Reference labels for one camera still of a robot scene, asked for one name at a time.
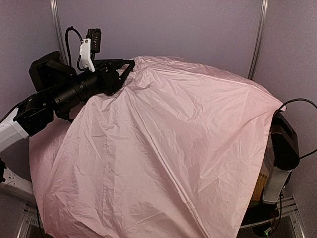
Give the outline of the pink umbrella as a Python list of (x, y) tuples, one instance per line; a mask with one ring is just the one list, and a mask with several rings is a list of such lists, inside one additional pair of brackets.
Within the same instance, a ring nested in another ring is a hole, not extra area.
[(30, 139), (30, 172), (55, 238), (234, 238), (281, 102), (211, 66), (139, 56), (114, 96)]

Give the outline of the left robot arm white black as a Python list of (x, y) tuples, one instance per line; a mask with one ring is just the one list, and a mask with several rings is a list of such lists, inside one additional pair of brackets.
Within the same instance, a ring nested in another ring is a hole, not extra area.
[(0, 149), (32, 137), (57, 116), (71, 121), (78, 104), (103, 93), (112, 96), (123, 86), (135, 62), (132, 59), (95, 59), (95, 70), (80, 74), (62, 63), (59, 51), (34, 61), (29, 69), (36, 93), (14, 106), (0, 121)]

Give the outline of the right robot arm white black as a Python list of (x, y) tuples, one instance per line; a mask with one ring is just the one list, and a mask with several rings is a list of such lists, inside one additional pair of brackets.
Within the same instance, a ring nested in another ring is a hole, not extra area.
[(273, 163), (269, 173), (268, 182), (262, 193), (262, 202), (265, 204), (275, 204), (278, 202), (280, 194), (292, 173), (303, 158), (317, 152), (313, 151), (299, 155), (298, 137), (295, 130), (282, 115), (286, 106), (293, 102), (307, 102), (314, 108), (317, 105), (309, 99), (295, 98), (283, 103), (272, 117), (269, 140), (267, 147), (272, 150)]

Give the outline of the woven bamboo tray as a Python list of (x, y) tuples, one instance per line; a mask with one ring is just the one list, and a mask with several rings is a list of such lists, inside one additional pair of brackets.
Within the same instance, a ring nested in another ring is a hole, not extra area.
[(264, 188), (266, 187), (267, 182), (268, 182), (268, 176), (263, 173), (259, 173), (256, 185), (252, 194), (252, 198), (251, 198), (252, 202), (260, 202), (262, 197), (262, 192)]

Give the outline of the left aluminium frame post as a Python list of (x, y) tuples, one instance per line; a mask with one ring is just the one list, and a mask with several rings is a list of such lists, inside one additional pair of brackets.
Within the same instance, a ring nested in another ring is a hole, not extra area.
[(53, 20), (53, 25), (57, 37), (57, 42), (59, 46), (59, 51), (61, 53), (61, 57), (63, 62), (68, 65), (68, 58), (67, 58), (67, 50), (64, 45), (64, 39), (63, 39), (63, 33), (61, 29), (61, 24), (60, 24), (60, 17), (59, 17), (59, 12), (58, 12), (58, 4), (57, 0), (50, 0), (50, 9), (51, 9), (51, 14), (52, 14), (52, 20)]

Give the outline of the aluminium frame post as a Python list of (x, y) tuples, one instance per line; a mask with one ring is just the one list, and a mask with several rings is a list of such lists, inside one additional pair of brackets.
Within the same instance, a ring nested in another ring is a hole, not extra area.
[(248, 71), (248, 77), (247, 77), (249, 80), (254, 79), (256, 66), (257, 66), (257, 62), (258, 62), (258, 58), (259, 58), (259, 54), (260, 54), (260, 47), (261, 47), (261, 43), (262, 43), (264, 25), (265, 25), (266, 17), (267, 17), (268, 4), (269, 4), (269, 0), (262, 0), (261, 1), (261, 11), (260, 11), (258, 29), (257, 29), (257, 34), (256, 34), (256, 41), (255, 41), (255, 46), (254, 46), (254, 50), (253, 50), (250, 68)]
[(63, 39), (63, 33), (61, 29), (61, 24), (60, 24), (60, 17), (59, 17), (59, 12), (58, 12), (58, 4), (57, 0), (50, 0), (50, 9), (51, 9), (51, 14), (52, 14), (52, 20), (53, 20), (53, 25), (57, 37), (57, 42), (59, 46), (59, 51), (61, 53), (61, 57), (63, 62), (68, 65), (68, 58), (67, 58), (67, 50), (64, 45), (64, 39)]

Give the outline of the right aluminium frame post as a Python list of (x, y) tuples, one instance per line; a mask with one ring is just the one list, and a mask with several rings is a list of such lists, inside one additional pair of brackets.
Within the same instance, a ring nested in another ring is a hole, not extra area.
[(256, 41), (255, 41), (255, 46), (254, 46), (254, 50), (253, 50), (250, 68), (248, 71), (248, 77), (247, 77), (249, 80), (254, 79), (256, 66), (257, 66), (257, 62), (258, 62), (258, 58), (259, 58), (259, 54), (260, 54), (260, 47), (261, 47), (261, 43), (262, 43), (264, 25), (265, 25), (266, 17), (267, 17), (268, 4), (269, 4), (269, 0), (262, 0), (261, 1), (261, 11), (260, 11), (258, 29), (257, 29), (257, 34), (256, 34)]

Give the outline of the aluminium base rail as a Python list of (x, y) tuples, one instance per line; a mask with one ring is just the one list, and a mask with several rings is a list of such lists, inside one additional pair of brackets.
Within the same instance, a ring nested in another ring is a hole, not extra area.
[[(280, 196), (275, 205), (251, 202), (243, 218), (239, 238), (303, 238), (304, 229), (294, 198)], [(14, 238), (49, 238), (33, 205), (26, 204)]]

